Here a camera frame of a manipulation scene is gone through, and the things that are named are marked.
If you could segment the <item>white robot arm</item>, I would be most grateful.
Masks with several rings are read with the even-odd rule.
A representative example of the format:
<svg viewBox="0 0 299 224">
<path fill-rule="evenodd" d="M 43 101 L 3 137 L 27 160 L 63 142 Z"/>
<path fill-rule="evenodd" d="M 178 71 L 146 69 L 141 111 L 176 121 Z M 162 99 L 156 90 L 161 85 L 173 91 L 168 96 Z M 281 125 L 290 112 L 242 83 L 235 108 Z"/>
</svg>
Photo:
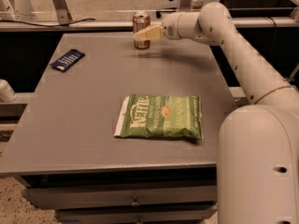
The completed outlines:
<svg viewBox="0 0 299 224">
<path fill-rule="evenodd" d="M 176 12 L 136 41 L 189 38 L 221 47 L 248 100 L 221 125 L 219 224 L 299 224 L 299 91 L 240 34 L 218 2 Z"/>
</svg>

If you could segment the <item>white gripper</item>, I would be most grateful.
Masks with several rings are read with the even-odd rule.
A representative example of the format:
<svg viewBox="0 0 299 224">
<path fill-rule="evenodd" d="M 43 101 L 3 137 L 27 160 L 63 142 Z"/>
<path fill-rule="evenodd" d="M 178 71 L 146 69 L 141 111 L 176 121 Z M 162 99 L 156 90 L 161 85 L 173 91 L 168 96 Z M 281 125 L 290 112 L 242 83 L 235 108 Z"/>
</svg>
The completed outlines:
<svg viewBox="0 0 299 224">
<path fill-rule="evenodd" d="M 165 36 L 171 40 L 179 40 L 178 34 L 178 20 L 179 13 L 170 13 L 163 15 L 162 26 L 161 25 L 150 25 L 136 33 L 134 33 L 135 41 L 146 41 L 146 40 L 158 40 Z"/>
</svg>

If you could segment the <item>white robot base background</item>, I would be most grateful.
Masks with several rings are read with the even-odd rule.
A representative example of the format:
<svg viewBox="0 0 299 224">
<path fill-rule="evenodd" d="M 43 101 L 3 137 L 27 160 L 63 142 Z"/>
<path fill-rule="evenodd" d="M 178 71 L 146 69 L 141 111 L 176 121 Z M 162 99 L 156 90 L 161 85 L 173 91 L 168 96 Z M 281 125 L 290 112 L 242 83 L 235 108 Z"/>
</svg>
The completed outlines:
<svg viewBox="0 0 299 224">
<path fill-rule="evenodd" d="M 0 0 L 0 20 L 31 21 L 31 0 Z"/>
</svg>

